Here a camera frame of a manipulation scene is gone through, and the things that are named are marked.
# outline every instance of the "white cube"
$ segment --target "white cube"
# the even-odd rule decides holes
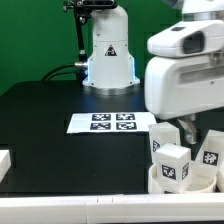
[[[159,184],[170,192],[185,191],[191,183],[191,150],[167,143],[155,154]]]
[[[0,150],[0,182],[11,166],[9,150]]]
[[[210,130],[198,152],[195,174],[214,178],[224,161],[224,132]]]
[[[180,145],[179,129],[168,122],[149,126],[152,163],[156,163],[155,152],[166,143]]]
[[[220,192],[224,192],[224,163],[219,168],[219,172],[217,173],[217,187]]]

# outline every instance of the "white container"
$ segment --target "white container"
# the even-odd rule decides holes
[[[192,183],[182,193],[183,194],[213,193],[216,187],[216,182],[217,182],[216,177],[214,177],[213,179],[207,179],[204,177],[193,175]],[[157,177],[157,167],[155,164],[153,164],[149,168],[148,192],[149,194],[176,193],[176,192],[171,192],[167,189],[164,189],[163,187],[160,186],[158,182],[158,177]]]

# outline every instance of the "metal bracket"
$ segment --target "metal bracket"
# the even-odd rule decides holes
[[[187,143],[193,145],[197,143],[197,130],[192,120],[180,120],[180,125],[184,129],[184,138]]]

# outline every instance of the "white paper sheet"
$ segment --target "white paper sheet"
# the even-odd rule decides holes
[[[73,114],[67,133],[148,132],[156,120],[150,112]]]

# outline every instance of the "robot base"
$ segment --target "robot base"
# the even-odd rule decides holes
[[[87,82],[88,82],[87,80],[83,81],[84,91],[98,94],[98,95],[104,95],[104,96],[117,96],[117,95],[135,92],[140,89],[139,79],[136,79],[136,83],[124,88],[97,88],[94,86],[86,85]]]

